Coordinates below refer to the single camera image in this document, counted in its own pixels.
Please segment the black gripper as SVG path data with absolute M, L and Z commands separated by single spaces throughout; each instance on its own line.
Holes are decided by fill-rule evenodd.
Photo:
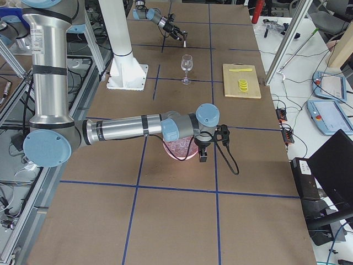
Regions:
M 207 150 L 206 148 L 211 144 L 211 136 L 196 136 L 194 138 L 195 144 L 198 146 L 199 162 L 207 161 Z
M 163 30 L 166 31 L 174 40 L 182 41 L 183 36 L 187 36 L 188 32 L 185 30 L 179 30 L 177 26 L 167 21 L 163 27 Z

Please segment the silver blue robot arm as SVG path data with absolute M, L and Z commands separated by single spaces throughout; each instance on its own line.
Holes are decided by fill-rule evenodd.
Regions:
M 147 8 L 146 1 L 135 1 L 133 9 L 133 17 L 137 20 L 149 20 L 166 33 L 166 37 L 172 37 L 174 40 L 182 41 L 183 47 L 186 47 L 187 31 L 181 30 L 174 24 L 175 16 L 173 13 L 168 13 L 167 16 L 162 16 L 160 9 Z
M 66 35 L 85 29 L 83 1 L 22 1 L 23 18 L 30 25 L 35 115 L 25 137 L 25 156 L 40 167 L 56 167 L 72 152 L 100 141 L 127 140 L 162 134 L 171 142 L 193 137 L 202 159 L 205 148 L 220 134 L 220 112 L 210 103 L 196 112 L 141 115 L 115 120 L 75 121 L 68 111 Z

